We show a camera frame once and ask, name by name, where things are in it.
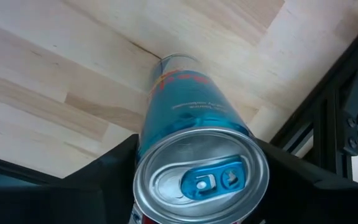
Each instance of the blue can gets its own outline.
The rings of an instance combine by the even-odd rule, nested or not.
[[[134,195],[160,223],[234,223],[262,199],[262,150],[197,59],[175,54],[152,72]]]

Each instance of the black bracket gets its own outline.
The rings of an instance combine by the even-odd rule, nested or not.
[[[259,206],[242,223],[358,222],[358,183],[256,141],[266,155],[270,180]],[[38,183],[0,183],[0,223],[128,223],[137,142],[138,135],[132,135],[64,179],[0,163],[1,175]]]
[[[358,38],[270,143],[296,154],[312,136],[305,159],[352,179],[351,156],[358,155]]]

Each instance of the pull tab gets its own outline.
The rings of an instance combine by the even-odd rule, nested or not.
[[[246,172],[240,156],[228,157],[217,164],[187,171],[182,179],[182,194],[193,200],[205,200],[243,189]]]

